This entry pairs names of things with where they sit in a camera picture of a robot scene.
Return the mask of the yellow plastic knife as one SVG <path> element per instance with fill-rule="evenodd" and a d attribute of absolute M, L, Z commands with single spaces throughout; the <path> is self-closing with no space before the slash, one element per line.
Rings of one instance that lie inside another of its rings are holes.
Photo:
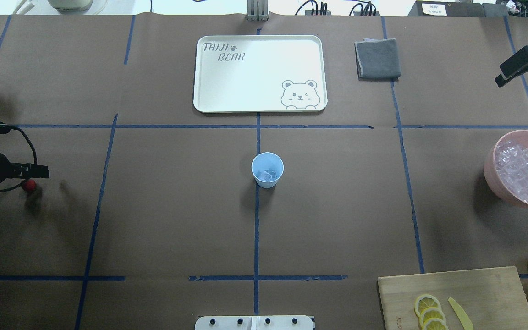
<path fill-rule="evenodd" d="M 448 303 L 452 307 L 463 329 L 474 330 L 475 328 L 473 322 L 471 321 L 471 318 L 469 317 L 465 309 L 463 309 L 463 307 L 461 307 L 461 305 L 459 305 L 459 303 L 452 297 L 448 298 Z"/>

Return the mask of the cream bear tray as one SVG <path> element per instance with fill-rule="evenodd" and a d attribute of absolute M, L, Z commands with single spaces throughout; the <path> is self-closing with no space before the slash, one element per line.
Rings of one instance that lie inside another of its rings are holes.
<path fill-rule="evenodd" d="M 197 111 L 321 111 L 327 103 L 323 46 L 317 36 L 210 35 L 197 42 Z"/>

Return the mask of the red strawberry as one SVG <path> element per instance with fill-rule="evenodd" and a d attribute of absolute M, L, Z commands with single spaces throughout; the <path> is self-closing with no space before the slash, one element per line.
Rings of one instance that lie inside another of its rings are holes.
<path fill-rule="evenodd" d="M 29 179 L 21 184 L 21 188 L 27 193 L 33 193 L 37 190 L 37 184 L 35 180 Z"/>

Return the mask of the bamboo cutting board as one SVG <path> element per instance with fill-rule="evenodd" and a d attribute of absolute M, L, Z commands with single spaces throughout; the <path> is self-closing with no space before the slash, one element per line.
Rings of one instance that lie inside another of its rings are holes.
<path fill-rule="evenodd" d="M 516 267 L 381 276 L 377 282 L 388 330 L 420 328 L 413 306 L 423 294 L 440 301 L 451 330 L 462 325 L 449 298 L 463 307 L 476 330 L 528 330 L 528 302 Z"/>

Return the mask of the light blue plastic cup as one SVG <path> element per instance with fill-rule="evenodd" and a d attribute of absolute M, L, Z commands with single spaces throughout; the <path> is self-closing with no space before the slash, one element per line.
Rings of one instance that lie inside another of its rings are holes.
<path fill-rule="evenodd" d="M 252 175 L 261 188 L 273 188 L 285 171 L 281 157 L 275 153 L 260 153 L 252 160 Z"/>

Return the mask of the aluminium frame post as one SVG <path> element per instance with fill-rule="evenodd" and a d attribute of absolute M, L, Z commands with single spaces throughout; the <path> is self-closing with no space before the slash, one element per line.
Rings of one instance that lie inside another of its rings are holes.
<path fill-rule="evenodd" d="M 270 18 L 270 2 L 268 0 L 247 0 L 248 22 L 265 22 Z"/>

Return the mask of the white pillar with base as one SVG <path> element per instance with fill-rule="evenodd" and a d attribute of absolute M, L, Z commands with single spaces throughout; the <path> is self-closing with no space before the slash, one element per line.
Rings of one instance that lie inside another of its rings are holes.
<path fill-rule="evenodd" d="M 307 315 L 204 316 L 195 330 L 314 330 L 314 317 Z"/>

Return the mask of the grey folded cloth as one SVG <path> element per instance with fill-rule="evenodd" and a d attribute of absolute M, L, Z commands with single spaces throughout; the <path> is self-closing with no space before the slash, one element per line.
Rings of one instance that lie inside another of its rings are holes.
<path fill-rule="evenodd" d="M 369 39 L 354 42 L 358 78 L 389 81 L 402 75 L 396 39 Z"/>

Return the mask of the lemon slices row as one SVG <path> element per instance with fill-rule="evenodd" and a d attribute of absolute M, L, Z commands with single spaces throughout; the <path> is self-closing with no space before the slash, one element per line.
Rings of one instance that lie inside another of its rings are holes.
<path fill-rule="evenodd" d="M 438 298 L 431 294 L 416 297 L 413 310 L 420 330 L 448 330 L 446 314 Z"/>

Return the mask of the black box with label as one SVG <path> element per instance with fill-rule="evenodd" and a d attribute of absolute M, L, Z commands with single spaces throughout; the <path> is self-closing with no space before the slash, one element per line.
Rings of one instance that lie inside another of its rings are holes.
<path fill-rule="evenodd" d="M 507 17 L 503 4 L 418 0 L 413 3 L 409 17 Z"/>

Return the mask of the pink bowl of ice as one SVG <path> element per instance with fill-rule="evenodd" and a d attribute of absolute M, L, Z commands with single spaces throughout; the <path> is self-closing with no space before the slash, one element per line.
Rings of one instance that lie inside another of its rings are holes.
<path fill-rule="evenodd" d="M 528 130 L 513 130 L 498 140 L 484 161 L 484 177 L 499 198 L 528 208 Z"/>

